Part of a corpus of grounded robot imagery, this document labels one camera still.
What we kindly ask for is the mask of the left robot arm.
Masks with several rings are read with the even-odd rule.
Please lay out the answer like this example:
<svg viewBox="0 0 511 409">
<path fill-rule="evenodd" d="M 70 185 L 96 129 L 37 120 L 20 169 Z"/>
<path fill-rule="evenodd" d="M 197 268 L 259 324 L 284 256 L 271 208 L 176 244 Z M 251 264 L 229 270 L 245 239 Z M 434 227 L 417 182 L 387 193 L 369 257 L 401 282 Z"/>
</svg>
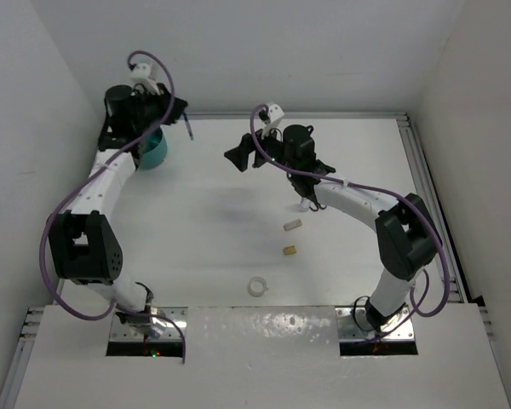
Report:
<svg viewBox="0 0 511 409">
<path fill-rule="evenodd" d="M 176 123 L 187 102 L 162 83 L 138 80 L 105 93 L 101 128 L 89 181 L 55 210 L 43 234 L 58 278 L 100 294 L 117 308 L 145 313 L 152 293 L 123 271 L 123 251 L 110 218 L 126 181 L 139 169 L 152 135 Z"/>
</svg>

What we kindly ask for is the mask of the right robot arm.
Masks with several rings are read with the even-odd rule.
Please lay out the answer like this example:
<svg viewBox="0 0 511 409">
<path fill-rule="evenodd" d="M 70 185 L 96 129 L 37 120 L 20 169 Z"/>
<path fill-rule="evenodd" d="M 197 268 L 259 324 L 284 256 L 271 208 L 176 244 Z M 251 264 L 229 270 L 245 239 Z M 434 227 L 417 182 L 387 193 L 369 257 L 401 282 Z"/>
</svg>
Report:
<svg viewBox="0 0 511 409">
<path fill-rule="evenodd" d="M 376 234 L 383 271 L 365 303 L 365 319 L 370 330 L 379 331 L 401 310 L 416 276 L 436 256 L 440 238 L 419 196 L 388 200 L 384 191 L 341 180 L 317 157 L 312 133 L 312 126 L 300 124 L 269 135 L 258 130 L 243 135 L 224 156 L 241 172 L 264 164 L 284 170 L 294 190 L 316 210 L 334 208 Z"/>
</svg>

